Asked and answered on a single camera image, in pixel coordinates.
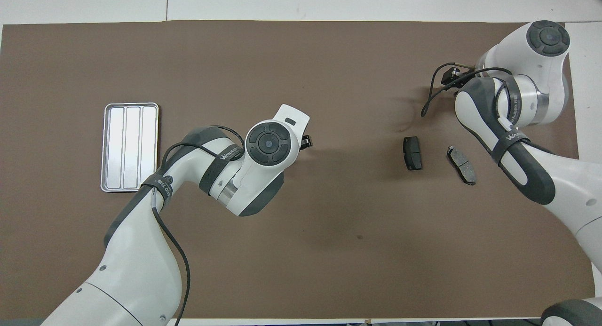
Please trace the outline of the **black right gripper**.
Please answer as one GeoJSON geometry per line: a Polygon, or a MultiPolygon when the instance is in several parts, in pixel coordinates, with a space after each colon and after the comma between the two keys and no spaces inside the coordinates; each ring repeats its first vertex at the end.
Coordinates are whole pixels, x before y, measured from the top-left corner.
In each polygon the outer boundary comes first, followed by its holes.
{"type": "Polygon", "coordinates": [[[442,74],[441,85],[445,86],[454,82],[465,75],[464,71],[458,66],[450,67],[442,74]]]}

